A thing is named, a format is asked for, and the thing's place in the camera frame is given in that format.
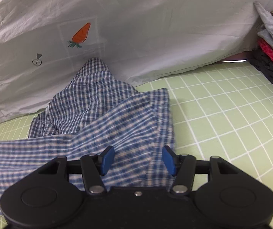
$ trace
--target black fabric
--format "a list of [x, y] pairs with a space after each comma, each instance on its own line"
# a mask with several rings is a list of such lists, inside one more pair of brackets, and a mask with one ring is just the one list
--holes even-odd
[[273, 61], [261, 48], [251, 52], [249, 63], [261, 71], [264, 76], [273, 84]]

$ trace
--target white grid line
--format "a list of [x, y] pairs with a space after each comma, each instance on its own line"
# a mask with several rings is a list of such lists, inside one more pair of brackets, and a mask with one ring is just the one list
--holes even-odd
[[[20, 120], [18, 121], [18, 125], [19, 125], [19, 124], [20, 124], [20, 121], [21, 121], [21, 119], [22, 119], [22, 117], [17, 118], [17, 120], [18, 120], [18, 119], [20, 119]], [[14, 136], [15, 136], [16, 132], [17, 132], [17, 129], [15, 129], [15, 133], [12, 135], [12, 138], [14, 138]]]
[[[197, 73], [191, 73], [191, 74], [188, 74], [188, 76], [192, 76], [192, 75], [196, 75]], [[243, 76], [243, 77], [253, 77], [253, 76], [259, 76], [259, 75], [262, 75], [262, 74], [254, 74], [254, 75], [250, 75], [250, 76]], [[182, 74], [179, 74], [178, 76], [175, 76], [175, 77], [164, 77], [165, 80], [168, 80], [168, 79], [172, 79], [172, 78], [176, 78], [176, 77], [182, 77]], [[200, 83], [198, 84], [192, 84], [192, 85], [188, 85], [188, 84], [185, 84], [186, 86], [188, 87], [193, 87], [193, 86], [198, 86], [198, 85], [201, 85], [201, 84], [210, 84], [210, 83], [215, 83], [215, 82], [219, 82], [219, 81], [228, 81], [228, 80], [232, 80], [232, 79], [239, 79], [239, 78], [242, 78], [242, 77], [232, 77], [232, 78], [225, 78], [224, 79], [220, 79], [220, 80], [214, 80], [212, 78], [213, 81], [209, 81], [209, 82], [201, 82], [199, 79], [198, 81]], [[245, 89], [250, 89], [250, 88], [255, 88], [255, 87], [259, 87], [259, 86], [262, 86], [262, 85], [255, 85], [255, 86], [252, 86], [252, 87], [248, 87], [248, 88], [245, 88]], [[178, 87], [178, 88], [171, 88], [171, 86], [169, 85], [169, 89], [168, 90], [176, 90], [176, 89], [181, 89], [181, 88], [184, 88], [184, 86], [182, 87]]]
[[[234, 132], [234, 131], [226, 132], [226, 133], [224, 133], [224, 134], [220, 134], [219, 136], [223, 136], [223, 135], [226, 135], [226, 134], [229, 134], [229, 133], [232, 133], [232, 132]], [[209, 138], [209, 139], [205, 139], [205, 140], [199, 141], [199, 143], [206, 142], [206, 141], [210, 141], [211, 139], [215, 139], [215, 138], [216, 138], [216, 137], [212, 137], [212, 138]], [[272, 139], [269, 139], [268, 141], [264, 142], [263, 145], [269, 143], [269, 142], [272, 141], [272, 140], [273, 140], [273, 138], [272, 138]], [[189, 145], [177, 147], [177, 149], [186, 148], [186, 147], [189, 147], [189, 146], [193, 146], [193, 145], [195, 145], [195, 144], [196, 144], [196, 143], [192, 143], [192, 144], [189, 144]], [[248, 151], [244, 152], [243, 154], [241, 154], [241, 155], [239, 155], [239, 156], [237, 156], [237, 157], [233, 157], [233, 158], [230, 159], [230, 161], [234, 161], [234, 160], [236, 160], [236, 159], [238, 159], [238, 158], [240, 158], [240, 157], [243, 157], [244, 155], [247, 155], [247, 153], [250, 153], [250, 152], [252, 152], [252, 151], [257, 150], [257, 149], [260, 148], [261, 146], [262, 146], [262, 144], [260, 144], [260, 145], [258, 145], [258, 146], [256, 146], [256, 147], [254, 147], [254, 148], [251, 149], [251, 150], [248, 150]]]
[[234, 131], [235, 131], [237, 137], [239, 138], [239, 140], [240, 140], [242, 146], [244, 147], [245, 151], [247, 152], [247, 154], [248, 154], [248, 156], [249, 156], [249, 158], [250, 158], [250, 160], [251, 160], [251, 163], [252, 163], [252, 165], [253, 165], [253, 167], [254, 167], [256, 173], [257, 173], [257, 176], [259, 177], [259, 172], [258, 172], [258, 170], [257, 170], [257, 168], [256, 168], [256, 166], [255, 166], [255, 164], [254, 164], [254, 162], [253, 162], [253, 160], [252, 160], [250, 154], [248, 153], [248, 150], [247, 150], [247, 148], [246, 148], [244, 142], [242, 141], [240, 135], [238, 134], [237, 130], [235, 129], [235, 127], [233, 126], [233, 124], [231, 123], [231, 121], [229, 120], [229, 118], [227, 117], [226, 113], [223, 112], [223, 114], [224, 114], [224, 116], [226, 117], [226, 119], [228, 120], [228, 122], [230, 123], [230, 125], [233, 127], [233, 129], [234, 129]]
[[17, 118], [15, 118], [15, 121], [13, 122], [11, 129], [13, 128], [13, 125], [15, 124], [16, 120], [17, 120]]
[[[266, 86], [265, 84], [262, 84], [262, 85], [259, 85], [259, 86], [253, 86], [253, 87], [250, 87], [250, 88], [243, 88], [243, 89], [236, 89], [234, 91], [229, 91], [229, 92], [225, 92], [223, 89], [222, 91], [224, 93], [220, 93], [220, 94], [217, 94], [217, 95], [209, 95], [209, 96], [204, 96], [204, 97], [201, 97], [201, 98], [198, 98], [198, 100], [201, 100], [201, 99], [204, 99], [204, 98], [209, 98], [209, 97], [212, 97], [212, 96], [219, 96], [219, 95], [224, 95], [224, 94], [230, 94], [230, 93], [235, 93], [237, 91], [243, 91], [243, 90], [247, 90], [247, 89], [251, 89], [251, 88], [256, 88], [256, 87], [260, 87], [260, 86]], [[182, 89], [182, 88], [186, 88], [186, 87], [180, 87], [180, 88], [175, 88], [175, 89], [169, 89], [169, 90], [177, 90], [177, 89]], [[192, 99], [192, 100], [188, 100], [188, 101], [184, 101], [184, 102], [180, 102], [181, 103], [185, 103], [185, 102], [192, 102], [192, 101], [195, 101], [196, 99]]]
[[[26, 118], [26, 120], [25, 120], [25, 122], [24, 122], [24, 124], [23, 124], [22, 128], [24, 128], [24, 127], [25, 127], [25, 124], [26, 124], [26, 121], [27, 121], [28, 117], [29, 117], [29, 115], [27, 116], [27, 118]], [[20, 139], [20, 137], [21, 137], [21, 133], [22, 133], [22, 129], [21, 129], [21, 131], [20, 131], [20, 134], [19, 134], [18, 139]]]
[[6, 127], [6, 125], [7, 125], [7, 123], [8, 123], [8, 121], [6, 121], [6, 123], [5, 123], [4, 127], [3, 127], [3, 130], [1, 131], [0, 135], [3, 133], [3, 131], [4, 131], [5, 127]]
[[[210, 92], [207, 90], [207, 88], [206, 88], [203, 84], [202, 84], [202, 86], [203, 86], [204, 89], [208, 92], [208, 94], [210, 94]], [[219, 109], [222, 111], [221, 107], [220, 107], [219, 104], [216, 102], [216, 100], [214, 99], [214, 97], [212, 97], [212, 99], [215, 101], [215, 103], [217, 104], [217, 106], [219, 107]], [[208, 120], [209, 124], [211, 125], [211, 127], [212, 127], [212, 129], [213, 129], [215, 135], [217, 136], [217, 139], [218, 139], [218, 141], [219, 141], [219, 143], [220, 143], [220, 145], [221, 145], [223, 151], [225, 152], [225, 155], [226, 155], [226, 157], [227, 157], [227, 160], [229, 161], [229, 160], [230, 160], [230, 157], [229, 157], [229, 155], [228, 155], [226, 149], [224, 148], [224, 145], [223, 145], [222, 141], [220, 140], [220, 137], [219, 137], [218, 133], [216, 132], [215, 128], [213, 127], [213, 124], [212, 124], [211, 120], [208, 118], [208, 116], [206, 115], [204, 109], [201, 107], [200, 103], [198, 102], [198, 99], [196, 99], [196, 101], [197, 101], [198, 106], [201, 108], [202, 112], [205, 114], [206, 119]]]
[[[269, 128], [267, 127], [267, 125], [265, 124], [265, 122], [263, 121], [263, 119], [261, 119], [260, 118], [260, 120], [262, 121], [262, 123], [264, 124], [264, 126], [267, 128], [267, 130], [268, 130], [268, 132], [271, 134], [271, 136], [273, 137], [273, 134], [271, 133], [271, 131], [269, 130]], [[260, 138], [258, 137], [258, 135], [255, 133], [255, 135], [256, 135], [256, 137], [257, 137], [257, 139], [259, 140], [259, 142], [262, 144], [262, 142], [261, 142], [261, 140], [260, 140]], [[263, 146], [263, 149], [264, 149], [264, 151], [265, 151], [265, 153], [266, 153], [266, 155], [267, 155], [267, 157], [268, 157], [268, 159], [269, 159], [269, 161], [270, 161], [270, 163], [271, 163], [271, 165], [273, 166], [273, 162], [271, 161], [271, 158], [270, 158], [270, 156], [269, 156], [269, 154], [267, 153], [267, 151], [266, 151], [266, 149], [264, 148], [264, 146]]]
[[2, 132], [0, 135], [6, 134], [6, 133], [10, 134], [12, 131], [17, 131], [19, 129], [22, 131], [22, 129], [25, 128], [25, 127], [30, 127], [30, 124], [24, 125], [23, 127], [17, 127], [16, 129], [12, 129], [12, 130], [9, 130], [9, 131], [6, 131], [6, 132]]
[[192, 137], [193, 137], [193, 139], [194, 139], [194, 142], [196, 143], [196, 145], [197, 145], [197, 147], [198, 147], [198, 150], [199, 150], [199, 152], [200, 152], [200, 155], [201, 155], [202, 159], [205, 159], [205, 158], [204, 158], [204, 154], [203, 154], [203, 152], [202, 152], [202, 150], [201, 150], [201, 148], [200, 148], [200, 145], [199, 145], [199, 143], [197, 142], [195, 133], [194, 133], [194, 131], [193, 131], [193, 129], [192, 129], [192, 127], [191, 127], [189, 121], [187, 121], [187, 117], [186, 117], [186, 115], [185, 115], [185, 113], [184, 113], [184, 111], [183, 111], [181, 105], [179, 104], [177, 97], [175, 96], [175, 94], [173, 93], [173, 91], [171, 91], [171, 92], [172, 92], [172, 94], [173, 94], [173, 96], [174, 96], [174, 98], [175, 98], [175, 100], [176, 100], [176, 102], [177, 102], [177, 104], [178, 104], [178, 106], [179, 106], [179, 108], [180, 108], [180, 110], [181, 110], [181, 113], [183, 114], [183, 116], [184, 116], [184, 118], [185, 118], [185, 121], [186, 121], [186, 123], [187, 123], [187, 126], [188, 126], [188, 128], [189, 128], [189, 130], [190, 130], [190, 132], [191, 132], [191, 134], [192, 134]]
[[[270, 97], [267, 97], [267, 98], [264, 98], [264, 99], [262, 99], [262, 100], [258, 100], [258, 101], [255, 101], [255, 102], [250, 102], [250, 103], [247, 103], [247, 104], [244, 104], [244, 105], [241, 105], [241, 106], [236, 106], [236, 107], [233, 107], [233, 108], [229, 108], [229, 109], [225, 109], [225, 110], [223, 110], [223, 112], [227, 112], [227, 111], [231, 111], [231, 110], [235, 110], [236, 108], [241, 108], [241, 107], [245, 107], [245, 106], [248, 106], [248, 105], [251, 105], [251, 104], [254, 104], [254, 103], [257, 103], [257, 102], [259, 102], [259, 101], [264, 101], [264, 100], [267, 100], [268, 98], [271, 98], [271, 97], [273, 97], [273, 96], [270, 96]], [[222, 111], [219, 111], [219, 112], [215, 112], [215, 113], [211, 113], [211, 114], [209, 114], [208, 116], [211, 116], [211, 115], [217, 115], [217, 114], [222, 114]], [[270, 115], [268, 115], [268, 116], [266, 116], [266, 117], [264, 117], [263, 118], [263, 120], [265, 120], [265, 119], [267, 119], [267, 118], [269, 118], [269, 117], [271, 117], [271, 116], [273, 116], [273, 114], [270, 114]], [[193, 118], [193, 119], [188, 119], [189, 121], [194, 121], [194, 120], [197, 120], [197, 119], [200, 119], [200, 118], [204, 118], [205, 116], [199, 116], [199, 117], [197, 117], [197, 118]], [[252, 124], [255, 124], [255, 123], [257, 123], [257, 122], [259, 122], [260, 120], [258, 120], [258, 121], [255, 121], [255, 122], [252, 122], [252, 123], [250, 123], [251, 125]], [[176, 124], [180, 124], [180, 123], [183, 123], [184, 121], [180, 121], [180, 122], [177, 122], [177, 123], [174, 123], [174, 125], [176, 125]]]

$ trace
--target blue checkered fabric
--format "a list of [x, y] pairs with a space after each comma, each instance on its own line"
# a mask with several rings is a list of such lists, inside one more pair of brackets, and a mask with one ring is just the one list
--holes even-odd
[[138, 92], [116, 80], [100, 59], [89, 59], [71, 83], [32, 121], [28, 138], [78, 133], [135, 94]]
[[[108, 189], [173, 181], [161, 157], [164, 145], [174, 146], [167, 90], [138, 93], [115, 80], [99, 59], [91, 59], [34, 120], [30, 137], [41, 135], [0, 142], [0, 197], [56, 156], [77, 160], [108, 145], [115, 148], [114, 162], [102, 177]], [[71, 175], [70, 182], [84, 189], [81, 175]]]

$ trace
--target metal screw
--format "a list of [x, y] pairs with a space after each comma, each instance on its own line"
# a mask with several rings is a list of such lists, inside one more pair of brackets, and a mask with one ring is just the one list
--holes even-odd
[[104, 192], [104, 187], [99, 186], [99, 185], [95, 185], [89, 188], [89, 191], [93, 194], [100, 194], [102, 192]]
[[134, 195], [135, 195], [135, 196], [141, 196], [142, 194], [143, 194], [143, 193], [142, 193], [141, 191], [135, 191], [135, 192], [134, 192]]
[[182, 194], [188, 191], [188, 188], [184, 185], [176, 185], [176, 186], [173, 186], [172, 190], [177, 194]]

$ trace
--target blue gripper pad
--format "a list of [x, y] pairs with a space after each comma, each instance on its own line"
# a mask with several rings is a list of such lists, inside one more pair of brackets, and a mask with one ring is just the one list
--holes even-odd
[[111, 164], [113, 163], [115, 150], [113, 146], [108, 147], [109, 150], [105, 153], [102, 158], [102, 163], [100, 166], [100, 175], [104, 176], [107, 174], [108, 170], [110, 169]]
[[172, 154], [168, 151], [167, 147], [165, 147], [165, 146], [163, 147], [163, 150], [162, 150], [162, 159], [163, 159], [163, 162], [164, 162], [169, 174], [171, 174], [174, 177], [177, 174], [177, 168], [175, 165], [174, 157], [172, 156]]

